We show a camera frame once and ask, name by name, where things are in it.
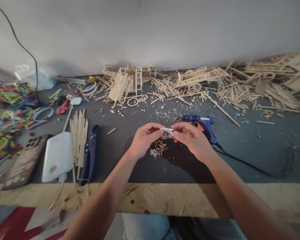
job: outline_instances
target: white plastic bag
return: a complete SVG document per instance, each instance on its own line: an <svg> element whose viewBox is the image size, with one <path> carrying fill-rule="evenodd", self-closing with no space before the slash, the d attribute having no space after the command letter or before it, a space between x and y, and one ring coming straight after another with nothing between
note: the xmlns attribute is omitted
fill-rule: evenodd
<svg viewBox="0 0 300 240"><path fill-rule="evenodd" d="M28 64L18 65L15 67L14 73L22 82L27 82L32 91L36 90L37 77L35 67L29 67ZM53 88L56 84L48 75L42 70L38 69L38 91Z"/></svg>

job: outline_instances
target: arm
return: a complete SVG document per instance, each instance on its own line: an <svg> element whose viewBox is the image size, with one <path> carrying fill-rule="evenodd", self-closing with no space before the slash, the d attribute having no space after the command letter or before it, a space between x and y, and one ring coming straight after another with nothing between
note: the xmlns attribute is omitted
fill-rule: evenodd
<svg viewBox="0 0 300 240"><path fill-rule="evenodd" d="M65 233L64 240L105 237L136 162L146 154L150 144L161 136L163 131L159 129L163 127L158 123L148 123L137 130L131 147L102 186L84 204Z"/></svg>
<svg viewBox="0 0 300 240"><path fill-rule="evenodd" d="M207 165L247 239L298 239L296 233L213 150L204 134L190 123L176 123L174 141L185 144Z"/></svg>

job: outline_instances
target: hand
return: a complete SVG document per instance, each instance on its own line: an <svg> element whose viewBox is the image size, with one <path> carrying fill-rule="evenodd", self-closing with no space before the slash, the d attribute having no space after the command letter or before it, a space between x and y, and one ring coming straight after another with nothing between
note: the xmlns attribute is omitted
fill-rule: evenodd
<svg viewBox="0 0 300 240"><path fill-rule="evenodd" d="M151 143L161 137L164 131L160 130L160 128L163 127L164 126L159 123L147 123L146 125L139 127L127 154L133 158L142 158L146 154Z"/></svg>
<svg viewBox="0 0 300 240"><path fill-rule="evenodd" d="M190 123L175 123L171 128L174 130L174 142L185 144L199 161L205 162L218 156L203 132Z"/></svg>

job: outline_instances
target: person's right hand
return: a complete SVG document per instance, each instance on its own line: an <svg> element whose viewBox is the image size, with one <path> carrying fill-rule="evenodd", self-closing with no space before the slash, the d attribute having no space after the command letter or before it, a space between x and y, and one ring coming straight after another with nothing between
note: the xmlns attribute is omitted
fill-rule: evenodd
<svg viewBox="0 0 300 240"><path fill-rule="evenodd" d="M203 132L190 123L175 123L171 128L174 142L185 144L199 161L206 162L218 156Z"/></svg>

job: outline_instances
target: red fabric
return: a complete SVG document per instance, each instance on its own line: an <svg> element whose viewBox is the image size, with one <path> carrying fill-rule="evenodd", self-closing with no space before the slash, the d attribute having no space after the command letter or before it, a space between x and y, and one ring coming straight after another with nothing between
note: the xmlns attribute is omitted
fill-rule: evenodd
<svg viewBox="0 0 300 240"><path fill-rule="evenodd" d="M0 240L29 240L41 233L40 227L33 228L29 231L24 231L32 218L35 208L18 207L0 225ZM67 230L61 231L47 240L57 240L61 238Z"/></svg>

